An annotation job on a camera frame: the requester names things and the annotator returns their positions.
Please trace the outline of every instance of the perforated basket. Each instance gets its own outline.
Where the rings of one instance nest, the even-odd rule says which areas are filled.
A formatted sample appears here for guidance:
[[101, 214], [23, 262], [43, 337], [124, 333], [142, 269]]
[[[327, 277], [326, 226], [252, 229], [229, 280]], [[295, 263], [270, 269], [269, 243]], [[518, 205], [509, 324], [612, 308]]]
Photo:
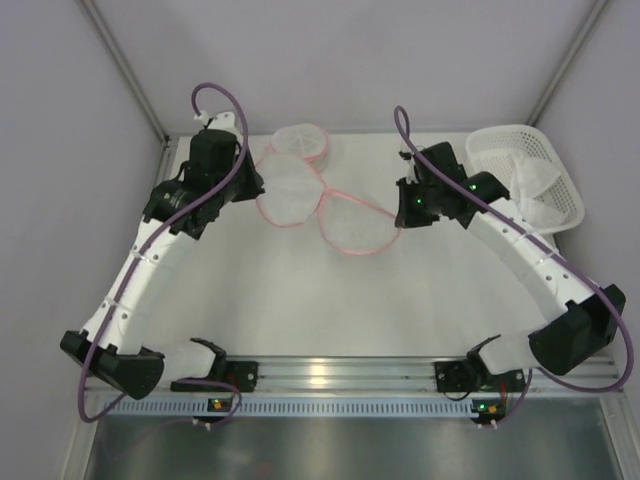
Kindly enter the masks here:
[[527, 125], [484, 128], [469, 135], [466, 149], [469, 175], [480, 171], [490, 172], [507, 188], [515, 169], [513, 156], [519, 151], [528, 157], [547, 160], [560, 170], [560, 178], [536, 200], [567, 216], [562, 225], [541, 228], [538, 233], [552, 234], [569, 230], [584, 218], [582, 199], [549, 139], [540, 130]]

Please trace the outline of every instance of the robotic arm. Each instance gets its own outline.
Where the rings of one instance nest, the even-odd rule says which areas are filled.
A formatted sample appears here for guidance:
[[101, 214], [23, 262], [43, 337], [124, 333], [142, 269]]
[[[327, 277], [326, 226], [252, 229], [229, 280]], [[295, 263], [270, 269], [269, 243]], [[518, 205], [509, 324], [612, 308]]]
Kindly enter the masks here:
[[[576, 275], [527, 240], [526, 237], [533, 236], [552, 249], [544, 238], [531, 231], [509, 199], [508, 190], [488, 172], [467, 178], [449, 143], [434, 145], [421, 153], [451, 180], [527, 231], [521, 234], [508, 228], [443, 182], [422, 162], [401, 154], [410, 162], [410, 169], [407, 177], [397, 182], [400, 204], [396, 226], [429, 226], [442, 216], [458, 221], [504, 262], [542, 313], [539, 328], [487, 339], [468, 353], [464, 367], [473, 378], [473, 386], [485, 384], [490, 376], [520, 368], [542, 366], [556, 375], [565, 375], [610, 344], [617, 330], [615, 318]], [[602, 291], [621, 313], [624, 294], [615, 285]]]
[[[98, 340], [90, 372], [134, 399], [145, 397], [159, 383], [185, 377], [221, 380], [226, 354], [213, 343], [192, 339], [156, 352], [142, 342], [158, 295], [206, 226], [216, 220], [226, 203], [255, 199], [264, 192], [250, 154], [217, 195], [163, 231], [144, 254], [139, 249], [163, 222], [211, 190], [231, 170], [240, 135], [234, 123], [232, 113], [221, 114], [192, 138], [189, 160], [178, 175], [151, 192], [134, 244], [104, 301], [79, 332], [67, 331], [60, 343], [63, 351], [82, 364], [107, 311], [115, 307], [113, 320]], [[116, 291], [136, 259], [140, 260], [138, 267], [115, 302]]]

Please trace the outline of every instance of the gray floor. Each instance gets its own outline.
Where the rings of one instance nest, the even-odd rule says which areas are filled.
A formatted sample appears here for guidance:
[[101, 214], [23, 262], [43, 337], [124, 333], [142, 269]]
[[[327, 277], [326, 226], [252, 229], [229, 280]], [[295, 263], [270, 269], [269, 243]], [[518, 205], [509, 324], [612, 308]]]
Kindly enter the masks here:
[[[597, 400], [529, 400], [498, 431], [468, 420], [241, 418], [212, 430], [107, 417], [88, 479], [616, 479]], [[127, 450], [116, 460], [112, 454]]]

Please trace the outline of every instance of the white cloth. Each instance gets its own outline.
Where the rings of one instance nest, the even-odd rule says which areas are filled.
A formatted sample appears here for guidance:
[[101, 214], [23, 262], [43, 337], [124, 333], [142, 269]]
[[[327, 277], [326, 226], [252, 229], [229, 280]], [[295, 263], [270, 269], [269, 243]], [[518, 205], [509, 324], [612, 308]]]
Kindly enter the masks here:
[[514, 153], [512, 159], [514, 170], [509, 193], [522, 217], [536, 230], [561, 225], [567, 214], [536, 200], [556, 183], [560, 170], [553, 163], [543, 158], [527, 157], [524, 152]]

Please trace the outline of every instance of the gray wall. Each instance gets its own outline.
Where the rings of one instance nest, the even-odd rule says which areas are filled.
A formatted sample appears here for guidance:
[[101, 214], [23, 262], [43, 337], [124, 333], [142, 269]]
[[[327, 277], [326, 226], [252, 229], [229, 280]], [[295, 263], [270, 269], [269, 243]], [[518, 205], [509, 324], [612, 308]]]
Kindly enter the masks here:
[[[204, 80], [253, 133], [313, 121], [393, 130], [526, 121], [590, 0], [96, 0], [170, 133]], [[222, 100], [203, 95], [209, 112]]]
[[0, 478], [52, 479], [79, 369], [58, 342], [122, 264], [158, 143], [72, 0], [0, 2]]
[[[562, 235], [569, 259], [627, 294], [624, 317], [640, 348], [640, 2], [615, 0], [540, 128], [586, 206]], [[623, 346], [614, 345], [622, 367]], [[640, 419], [640, 368], [627, 388]]]

